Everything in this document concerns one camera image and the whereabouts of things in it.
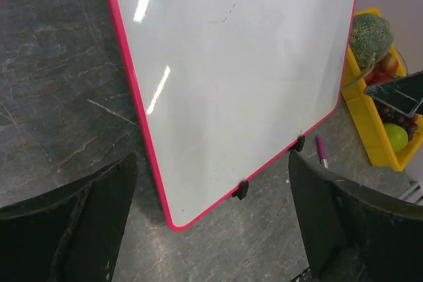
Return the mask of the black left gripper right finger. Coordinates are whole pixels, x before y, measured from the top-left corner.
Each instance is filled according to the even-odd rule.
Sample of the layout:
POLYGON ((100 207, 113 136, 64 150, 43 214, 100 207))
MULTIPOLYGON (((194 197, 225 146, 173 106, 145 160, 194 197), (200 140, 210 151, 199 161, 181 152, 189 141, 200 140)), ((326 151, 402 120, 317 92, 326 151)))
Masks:
POLYGON ((421 281, 422 206, 289 154, 295 211, 314 281, 421 281))

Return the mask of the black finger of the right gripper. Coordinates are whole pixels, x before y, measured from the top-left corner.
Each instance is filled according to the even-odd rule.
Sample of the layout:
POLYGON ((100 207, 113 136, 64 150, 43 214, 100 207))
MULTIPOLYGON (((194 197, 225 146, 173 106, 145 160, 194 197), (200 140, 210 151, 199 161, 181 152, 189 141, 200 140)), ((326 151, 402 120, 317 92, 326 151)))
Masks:
POLYGON ((422 71, 370 85, 364 94, 409 118, 422 115, 422 71))

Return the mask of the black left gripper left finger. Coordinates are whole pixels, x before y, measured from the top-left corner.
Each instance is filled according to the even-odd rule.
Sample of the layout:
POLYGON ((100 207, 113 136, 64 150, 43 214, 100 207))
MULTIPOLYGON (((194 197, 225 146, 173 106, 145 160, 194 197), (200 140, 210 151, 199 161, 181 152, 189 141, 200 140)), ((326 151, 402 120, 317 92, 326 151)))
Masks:
POLYGON ((1 280, 111 281, 136 180, 130 154, 1 208, 1 280))

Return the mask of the purple capped whiteboard marker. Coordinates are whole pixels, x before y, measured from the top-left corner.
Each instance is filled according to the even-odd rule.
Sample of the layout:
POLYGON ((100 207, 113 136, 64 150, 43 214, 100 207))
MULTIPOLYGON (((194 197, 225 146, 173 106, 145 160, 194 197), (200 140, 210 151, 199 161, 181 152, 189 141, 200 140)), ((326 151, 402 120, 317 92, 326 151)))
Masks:
POLYGON ((316 137, 315 141, 317 145, 317 152, 319 154, 320 162, 325 168, 328 168, 327 152, 326 152, 324 140, 322 137, 316 137))

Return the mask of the pink framed whiteboard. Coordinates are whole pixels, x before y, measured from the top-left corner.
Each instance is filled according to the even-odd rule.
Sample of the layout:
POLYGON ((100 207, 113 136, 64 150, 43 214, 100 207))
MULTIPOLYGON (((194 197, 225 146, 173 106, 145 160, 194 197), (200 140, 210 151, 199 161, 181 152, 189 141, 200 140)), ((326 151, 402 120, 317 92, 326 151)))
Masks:
POLYGON ((108 0, 168 226, 331 115, 355 0, 108 0))

